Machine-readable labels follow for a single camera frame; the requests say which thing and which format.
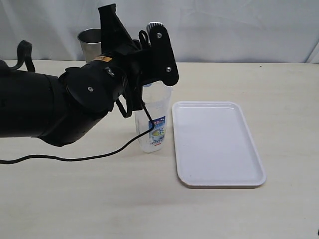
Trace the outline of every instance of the white table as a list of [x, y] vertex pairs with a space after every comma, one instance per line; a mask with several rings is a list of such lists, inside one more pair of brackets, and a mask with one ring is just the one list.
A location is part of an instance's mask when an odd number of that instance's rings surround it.
[[[83, 62], [36, 61], [60, 75]], [[316, 239], [319, 228], [319, 65], [180, 63], [172, 103], [234, 101], [268, 176], [258, 189], [188, 189], [176, 175], [171, 118], [162, 150], [137, 142], [85, 162], [0, 165], [0, 237], [23, 239]], [[135, 135], [117, 107], [84, 138], [56, 148], [0, 140], [1, 158], [113, 151]]]

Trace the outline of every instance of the white backdrop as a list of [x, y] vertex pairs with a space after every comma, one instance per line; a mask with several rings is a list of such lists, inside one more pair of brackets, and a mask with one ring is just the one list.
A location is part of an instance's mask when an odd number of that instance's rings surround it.
[[114, 2], [133, 38], [163, 22], [177, 61], [319, 63], [319, 0], [0, 0], [0, 58], [24, 39], [34, 59], [83, 59], [77, 33]]

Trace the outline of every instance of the white tray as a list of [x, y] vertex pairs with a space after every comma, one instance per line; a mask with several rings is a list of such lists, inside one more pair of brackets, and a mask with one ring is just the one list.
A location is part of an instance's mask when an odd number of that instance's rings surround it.
[[192, 187], [258, 187], [266, 174], [240, 107], [177, 102], [172, 108], [177, 173]]

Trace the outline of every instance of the silver cup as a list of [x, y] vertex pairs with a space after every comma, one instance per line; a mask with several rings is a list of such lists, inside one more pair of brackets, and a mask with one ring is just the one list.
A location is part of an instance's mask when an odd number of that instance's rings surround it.
[[101, 54], [101, 30], [98, 28], [86, 29], [79, 33], [82, 51], [86, 62], [92, 61]]

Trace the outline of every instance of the robotic arm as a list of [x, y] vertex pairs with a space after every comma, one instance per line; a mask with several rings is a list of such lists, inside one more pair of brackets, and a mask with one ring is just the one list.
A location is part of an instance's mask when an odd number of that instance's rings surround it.
[[[18, 63], [0, 60], [0, 137], [31, 136], [54, 145], [74, 143], [114, 107], [128, 118], [145, 108], [142, 85], [179, 75], [166, 28], [150, 23], [133, 40], [116, 16], [116, 5], [99, 8], [102, 54], [85, 66], [70, 67], [61, 76], [35, 73], [32, 45], [22, 41]], [[26, 64], [28, 71], [18, 68]], [[119, 101], [123, 95], [126, 110]]]

